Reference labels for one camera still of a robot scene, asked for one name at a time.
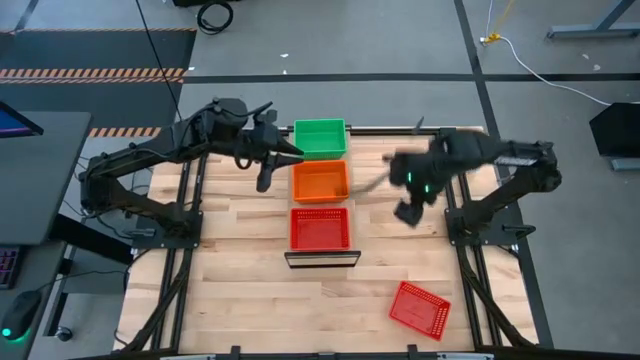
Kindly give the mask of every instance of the keyboard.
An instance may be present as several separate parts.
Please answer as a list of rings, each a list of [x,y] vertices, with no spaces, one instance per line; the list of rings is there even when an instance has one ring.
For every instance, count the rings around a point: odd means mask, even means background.
[[[24,249],[0,245],[0,290],[9,290],[18,278]]]

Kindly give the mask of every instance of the green basket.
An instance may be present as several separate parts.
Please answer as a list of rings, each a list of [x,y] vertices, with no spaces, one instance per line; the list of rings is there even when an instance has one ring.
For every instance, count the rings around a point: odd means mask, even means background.
[[[347,152],[344,119],[296,120],[293,136],[305,160],[335,160]]]

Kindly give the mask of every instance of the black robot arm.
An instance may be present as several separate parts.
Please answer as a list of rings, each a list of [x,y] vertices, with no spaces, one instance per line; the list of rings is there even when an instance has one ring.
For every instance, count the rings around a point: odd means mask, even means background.
[[[303,155],[280,135],[273,124],[277,112],[267,110],[270,106],[268,103],[248,112],[240,99],[216,98],[149,141],[92,158],[87,171],[79,176],[83,208],[96,216],[114,209],[128,211],[156,220],[171,236],[188,236],[197,214],[175,202],[162,204],[138,195],[117,179],[162,162],[180,164],[214,153],[234,157],[241,169],[260,163],[256,189],[265,192],[273,171],[302,162],[301,157],[282,153]],[[253,117],[253,128],[244,129],[249,116]]]
[[[473,130],[443,132],[431,142],[426,153],[397,152],[390,163],[389,180],[405,186],[410,203],[401,201],[395,215],[416,226],[422,218],[423,204],[435,203],[451,178],[484,164],[517,166],[513,178],[480,201],[464,206],[464,224],[477,231],[491,221],[493,214],[530,192],[549,192],[562,177],[552,143],[501,141]]]

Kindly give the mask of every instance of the desk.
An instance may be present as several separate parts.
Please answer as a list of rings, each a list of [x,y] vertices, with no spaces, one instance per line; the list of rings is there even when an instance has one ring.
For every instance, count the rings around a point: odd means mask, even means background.
[[[425,147],[427,141],[423,136],[350,136],[346,159],[352,185],[385,170],[381,154]],[[150,197],[175,200],[180,171],[181,166],[156,166]],[[443,216],[444,195],[425,208],[416,229],[395,219],[393,209],[405,193],[388,183],[367,196],[332,204],[350,211],[353,247],[362,251],[357,266],[291,270],[283,258],[289,209],[299,207],[291,200],[291,170],[276,171],[263,194],[255,191],[257,171],[257,166],[237,169],[232,158],[209,157],[202,242],[193,255],[180,353],[229,353],[232,345],[240,345],[243,353],[405,352],[407,344],[417,344],[420,351],[473,350],[456,250],[449,244]],[[468,180],[474,198],[497,186],[491,166],[469,173]],[[192,176],[190,191],[194,182]],[[133,266],[118,330],[125,341],[157,303],[165,254],[151,251]],[[517,260],[494,247],[485,247],[484,254],[494,299],[526,338],[537,341]],[[401,280],[451,302],[441,342],[389,319]],[[171,311],[165,319],[170,326]],[[166,325],[163,347],[169,343]]]
[[[94,249],[111,246],[113,239],[58,214],[78,156],[89,131],[88,113],[25,112],[44,129],[44,135],[0,139],[0,231],[2,243],[30,244],[15,287],[0,291],[0,316],[23,291],[53,281],[60,272],[67,243]],[[127,261],[125,244],[117,242],[107,255]],[[51,286],[42,290],[42,302],[26,340],[0,339],[2,359],[26,358],[37,334]]]

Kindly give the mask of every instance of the white cable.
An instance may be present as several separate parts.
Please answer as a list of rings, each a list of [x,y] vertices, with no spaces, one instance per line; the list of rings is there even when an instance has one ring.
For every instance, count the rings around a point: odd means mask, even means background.
[[[491,24],[491,10],[493,9],[493,0],[491,0],[491,3],[489,4],[489,17],[487,19],[487,29],[484,32],[484,38],[488,39],[489,38],[489,25]]]
[[[493,0],[491,0],[491,2],[489,3],[489,16],[487,18],[487,27],[485,30],[485,37],[481,38],[480,41],[483,42],[484,45],[487,45],[487,43],[485,43],[488,39],[489,39],[489,25],[491,24],[491,11],[493,9]],[[527,71],[529,71],[531,73],[531,75],[537,77],[540,81],[544,82],[545,84],[549,85],[549,86],[553,86],[553,87],[557,87],[560,89],[565,89],[565,90],[569,90],[569,91],[573,91],[574,93],[580,94],[590,100],[593,100],[595,102],[597,102],[600,105],[604,105],[604,106],[611,106],[611,104],[604,102],[602,100],[596,99],[593,96],[583,93],[580,90],[576,90],[574,88],[568,87],[568,86],[564,86],[564,85],[558,85],[558,84],[554,84],[550,81],[547,81],[546,79],[544,79],[542,76],[536,74],[535,71],[531,70],[530,67],[528,67],[525,63],[522,62],[522,60],[520,60],[520,58],[518,57],[518,54],[516,53],[516,49],[513,47],[513,44],[511,43],[511,41],[509,41],[509,39],[507,39],[506,37],[500,36],[499,37],[500,40],[504,40],[507,42],[507,44],[509,44],[509,47],[511,48],[511,52],[513,53],[513,57],[516,58],[516,61],[525,69],[527,69]],[[640,104],[640,101],[636,101],[636,102],[632,102],[631,104]]]
[[[509,44],[509,47],[511,47],[511,52],[513,53],[513,57],[515,57],[516,61],[517,61],[517,62],[518,62],[518,63],[519,63],[523,68],[527,69],[527,71],[529,71],[529,72],[531,73],[531,75],[533,75],[533,76],[537,77],[538,79],[540,79],[540,81],[544,82],[545,84],[547,84],[547,85],[549,85],[549,86],[557,87],[557,88],[560,88],[560,89],[565,89],[565,90],[573,91],[574,93],[580,94],[580,95],[582,95],[582,96],[584,96],[584,97],[586,97],[586,98],[588,98],[588,99],[590,99],[590,100],[593,100],[593,101],[597,102],[597,103],[598,103],[598,104],[600,104],[600,105],[604,105],[604,106],[610,106],[610,105],[611,105],[610,103],[604,102],[604,101],[602,101],[602,100],[596,99],[595,97],[593,97],[593,96],[591,96],[591,95],[589,95],[589,94],[583,93],[583,92],[582,92],[582,91],[580,91],[580,90],[576,90],[576,89],[574,89],[574,88],[571,88],[571,87],[568,87],[568,86],[564,86],[564,85],[554,84],[554,83],[552,83],[552,82],[550,82],[550,81],[545,80],[542,76],[540,76],[540,75],[536,74],[536,72],[535,72],[535,71],[531,70],[531,68],[530,68],[530,67],[528,67],[525,63],[523,63],[523,62],[522,62],[522,60],[520,60],[520,58],[518,57],[518,54],[516,54],[516,49],[513,47],[513,44],[511,43],[511,41],[509,41],[509,39],[507,39],[507,38],[506,38],[506,37],[504,37],[504,36],[501,36],[499,39],[500,39],[500,40],[504,40],[507,44]],[[640,101],[632,102],[631,104],[640,104]]]

